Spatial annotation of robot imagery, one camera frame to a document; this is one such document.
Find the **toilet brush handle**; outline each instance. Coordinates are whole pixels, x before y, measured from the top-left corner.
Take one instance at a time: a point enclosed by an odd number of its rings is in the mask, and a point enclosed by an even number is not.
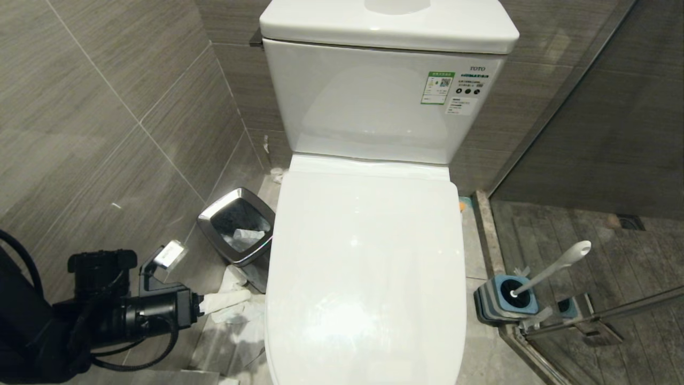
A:
[[[536,275],[526,284],[520,286],[516,290],[513,290],[513,296],[515,297],[523,291],[530,289],[532,286],[538,284],[539,282],[545,280],[548,277],[551,277],[557,271],[560,271],[562,269],[565,269],[566,267],[571,266],[575,262],[584,258],[584,256],[586,256],[591,249],[592,243],[588,240],[583,240],[581,242],[575,243],[570,249],[567,249],[566,252],[563,253],[563,255],[560,256],[560,258],[558,258],[558,260],[554,262],[551,266],[547,267],[544,271]]]

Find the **white toilet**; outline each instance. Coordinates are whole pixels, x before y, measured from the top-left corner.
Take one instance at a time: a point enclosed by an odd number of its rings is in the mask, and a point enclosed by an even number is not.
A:
[[[260,22],[295,151],[266,295],[273,383],[455,384],[466,293],[448,164],[515,26],[497,0],[273,0]]]

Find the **trash can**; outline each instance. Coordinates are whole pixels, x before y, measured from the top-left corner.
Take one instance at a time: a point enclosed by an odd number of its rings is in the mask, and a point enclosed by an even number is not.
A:
[[[216,251],[266,293],[271,239],[276,213],[246,188],[237,188],[212,203],[197,224]]]

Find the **sticker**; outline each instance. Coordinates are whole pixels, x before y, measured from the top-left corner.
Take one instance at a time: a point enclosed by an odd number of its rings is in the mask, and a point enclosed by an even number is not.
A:
[[[470,115],[477,105],[475,97],[452,97],[447,107],[448,115]]]
[[[454,72],[430,72],[423,91],[421,104],[444,104],[453,83]]]

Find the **toilet seat lid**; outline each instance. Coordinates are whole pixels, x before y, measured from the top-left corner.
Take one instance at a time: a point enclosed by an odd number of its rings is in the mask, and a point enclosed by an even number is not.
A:
[[[278,385],[453,385],[466,332],[456,187],[291,172],[266,295]]]

